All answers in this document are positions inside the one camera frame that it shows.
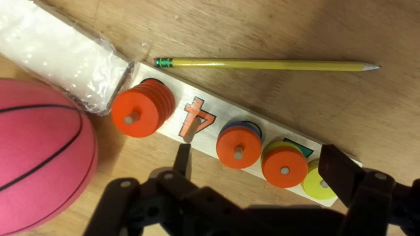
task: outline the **wooden surface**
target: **wooden surface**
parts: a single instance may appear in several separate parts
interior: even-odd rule
[[[48,0],[58,12],[111,39],[130,59],[154,57],[359,59],[382,66],[369,74],[171,70],[185,80],[335,143],[366,167],[403,184],[419,177],[420,3],[410,0]],[[2,61],[2,77],[24,74]],[[126,139],[108,118],[93,118],[100,167],[82,198],[49,225],[25,235],[80,235],[105,184],[120,176],[145,181],[171,166],[177,143],[160,136]],[[303,205],[217,160],[195,154],[193,181],[240,206]]]

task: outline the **pink basketball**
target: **pink basketball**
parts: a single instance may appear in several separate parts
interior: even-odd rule
[[[66,210],[97,162],[88,117],[51,87],[0,79],[0,235]]]

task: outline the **paper towel roll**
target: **paper towel roll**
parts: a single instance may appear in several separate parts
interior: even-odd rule
[[[0,54],[107,113],[129,63],[103,39],[30,0],[0,0]]]

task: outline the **stacked rings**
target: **stacked rings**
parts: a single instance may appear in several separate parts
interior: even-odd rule
[[[277,188],[300,185],[309,171],[306,158],[293,143],[272,142],[263,151],[263,175]]]
[[[234,170],[243,170],[256,163],[261,154],[263,132],[250,121],[226,125],[217,142],[221,163]]]
[[[302,189],[306,195],[315,200],[330,200],[336,197],[332,189],[327,185],[327,183],[321,177],[318,172],[319,160],[314,160],[310,163],[310,171],[302,183]]]
[[[112,120],[124,134],[143,138],[154,134],[174,111],[172,92],[159,80],[147,79],[117,96]]]

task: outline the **pencil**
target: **pencil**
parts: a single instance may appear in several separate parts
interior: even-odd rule
[[[335,61],[246,61],[246,59],[195,59],[195,58],[156,58],[155,67],[189,69],[240,69],[240,70],[281,70],[281,71],[376,71],[380,66],[363,62]]]

